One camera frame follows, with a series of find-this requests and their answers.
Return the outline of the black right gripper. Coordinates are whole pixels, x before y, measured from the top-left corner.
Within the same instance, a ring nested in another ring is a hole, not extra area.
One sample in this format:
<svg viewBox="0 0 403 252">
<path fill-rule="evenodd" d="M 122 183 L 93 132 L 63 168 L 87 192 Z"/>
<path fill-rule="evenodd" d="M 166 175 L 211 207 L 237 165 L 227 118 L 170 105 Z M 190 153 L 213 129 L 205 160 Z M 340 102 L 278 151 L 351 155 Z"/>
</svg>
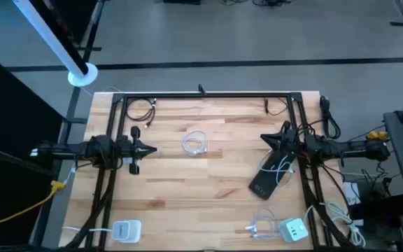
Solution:
<svg viewBox="0 0 403 252">
<path fill-rule="evenodd" d="M 273 134 L 261 134 L 260 138 L 272 149 L 291 153 L 297 158 L 305 158 L 302 145 L 299 142 L 298 131 L 292 128 L 289 121 L 285 121 L 281 126 L 281 131 Z"/>
</svg>

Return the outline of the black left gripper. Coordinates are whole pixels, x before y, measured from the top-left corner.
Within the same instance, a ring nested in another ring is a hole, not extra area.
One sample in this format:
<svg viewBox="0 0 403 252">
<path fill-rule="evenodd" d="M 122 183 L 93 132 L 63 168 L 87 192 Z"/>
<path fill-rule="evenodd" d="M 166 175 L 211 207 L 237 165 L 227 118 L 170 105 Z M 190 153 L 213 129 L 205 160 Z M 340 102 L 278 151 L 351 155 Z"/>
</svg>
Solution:
<svg viewBox="0 0 403 252">
<path fill-rule="evenodd" d="M 120 160 L 118 169 L 123 165 L 129 165 L 129 173 L 133 175 L 139 174 L 139 166 L 136 161 L 139 159 L 139 137 L 141 130 L 137 126 L 133 126 L 130 129 L 131 139 L 128 136 L 122 135 L 115 141 L 116 154 Z M 144 158 L 147 155 L 155 153 L 157 148 L 153 146 L 140 143 L 140 158 Z"/>
</svg>

